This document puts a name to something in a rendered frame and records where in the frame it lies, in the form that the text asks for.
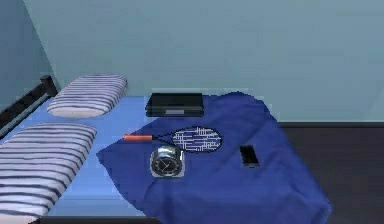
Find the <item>black closed laptop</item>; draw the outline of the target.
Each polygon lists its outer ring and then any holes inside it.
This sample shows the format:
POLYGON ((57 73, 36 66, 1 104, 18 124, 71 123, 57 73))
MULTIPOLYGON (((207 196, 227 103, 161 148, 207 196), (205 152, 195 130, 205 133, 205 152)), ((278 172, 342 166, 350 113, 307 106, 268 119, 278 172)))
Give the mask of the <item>black closed laptop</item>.
POLYGON ((202 117, 201 93, 153 93, 145 107, 147 117, 202 117))

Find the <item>blue bed with black frame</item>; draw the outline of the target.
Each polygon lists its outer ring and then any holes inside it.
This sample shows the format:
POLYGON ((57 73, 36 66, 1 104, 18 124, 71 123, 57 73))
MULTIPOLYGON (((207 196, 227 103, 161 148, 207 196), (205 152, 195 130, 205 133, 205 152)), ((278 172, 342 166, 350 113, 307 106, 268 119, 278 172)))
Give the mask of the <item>blue bed with black frame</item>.
POLYGON ((62 194, 58 201, 65 199, 70 191, 76 189, 82 190, 85 193, 106 190, 115 192, 123 198, 112 182, 105 167, 100 163, 97 154, 100 150, 114 144, 115 142, 124 140, 123 137, 125 134, 143 134, 140 131, 141 128, 160 117, 149 118, 146 116, 144 110, 146 101, 144 98, 127 97, 124 94, 116 106, 104 115, 93 118, 58 117, 47 112, 47 107, 53 99, 43 104, 7 139, 26 127, 47 122, 68 122, 85 124, 94 127, 97 130, 97 135, 89 151, 89 155, 70 186, 62 194))

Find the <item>black mobile phone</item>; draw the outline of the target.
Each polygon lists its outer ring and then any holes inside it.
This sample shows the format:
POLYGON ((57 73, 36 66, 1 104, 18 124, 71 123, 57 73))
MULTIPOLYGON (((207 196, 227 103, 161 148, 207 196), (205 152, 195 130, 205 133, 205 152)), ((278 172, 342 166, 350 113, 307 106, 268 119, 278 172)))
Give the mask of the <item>black mobile phone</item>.
POLYGON ((259 166, 259 161, 252 145, 242 145, 240 147, 240 154, 245 167, 255 168, 259 166))

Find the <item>striped white pillow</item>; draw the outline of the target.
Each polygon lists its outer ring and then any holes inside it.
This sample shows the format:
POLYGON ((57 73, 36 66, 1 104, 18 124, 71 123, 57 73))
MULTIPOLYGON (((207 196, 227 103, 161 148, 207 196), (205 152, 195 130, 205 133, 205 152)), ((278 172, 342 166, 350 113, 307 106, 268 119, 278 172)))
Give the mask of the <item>striped white pillow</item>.
POLYGON ((81 76, 63 88, 47 112, 66 118, 93 118, 110 112, 120 101, 128 81, 116 74, 81 76))
POLYGON ((46 215, 86 161, 97 130, 47 122, 0 144, 0 224, 30 224, 46 215))

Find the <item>silver alarm clock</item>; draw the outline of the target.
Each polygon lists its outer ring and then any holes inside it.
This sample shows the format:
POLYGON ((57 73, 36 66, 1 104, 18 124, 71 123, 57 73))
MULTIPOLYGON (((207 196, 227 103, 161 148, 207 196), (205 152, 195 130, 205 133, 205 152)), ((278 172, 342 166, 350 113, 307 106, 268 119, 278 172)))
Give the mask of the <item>silver alarm clock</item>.
POLYGON ((151 153, 150 171, 157 178, 176 178, 184 175, 184 153, 174 146, 161 146, 151 153))

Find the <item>dark blue blanket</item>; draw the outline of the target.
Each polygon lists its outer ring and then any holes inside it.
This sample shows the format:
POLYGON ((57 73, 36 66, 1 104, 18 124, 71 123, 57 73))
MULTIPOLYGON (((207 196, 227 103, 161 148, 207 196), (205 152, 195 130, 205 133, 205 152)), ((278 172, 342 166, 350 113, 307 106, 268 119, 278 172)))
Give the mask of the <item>dark blue blanket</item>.
POLYGON ((150 155, 158 141, 119 140, 97 157, 118 192, 162 224, 325 224, 332 206, 266 105, 242 92, 204 99, 202 117, 160 117, 141 128, 162 135, 202 126, 217 130, 222 146, 188 153, 180 178, 155 178, 150 155), (242 163, 252 145, 259 161, 242 163))

